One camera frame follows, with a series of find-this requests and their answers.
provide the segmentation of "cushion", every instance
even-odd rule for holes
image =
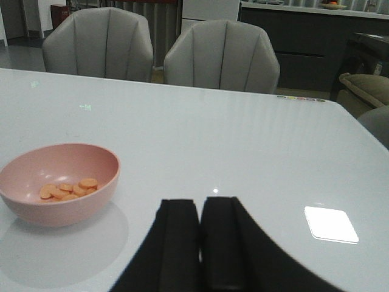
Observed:
[[[380,75],[350,74],[339,76],[348,90],[374,107],[389,105],[389,78]]]

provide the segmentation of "white cabinet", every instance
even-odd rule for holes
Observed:
[[[240,0],[183,0],[181,32],[211,19],[238,20]]]

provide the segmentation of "gray chair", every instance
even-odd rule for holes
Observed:
[[[279,76],[267,33],[229,20],[195,24],[180,35],[164,62],[169,85],[272,94]]]
[[[148,22],[113,7],[79,10],[45,39],[43,60],[47,72],[150,82]]]
[[[358,118],[358,121],[389,149],[389,106],[367,111]]]

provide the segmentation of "white table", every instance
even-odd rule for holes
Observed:
[[[163,198],[237,196],[293,258],[344,291],[389,287],[389,152],[329,101],[0,69],[0,167],[87,142],[122,172],[100,213],[65,228],[0,202],[0,291],[108,291]],[[345,211],[357,244],[315,239],[306,206]]]

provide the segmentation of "floor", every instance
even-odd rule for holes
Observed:
[[[8,47],[0,47],[0,68],[41,72],[45,71],[42,57],[42,40],[29,40],[25,38],[20,38],[15,40],[8,40],[8,42]],[[151,82],[163,83],[163,70],[153,71]],[[286,96],[329,99],[329,93],[321,91],[305,91],[299,89],[278,88],[276,90],[276,93]]]

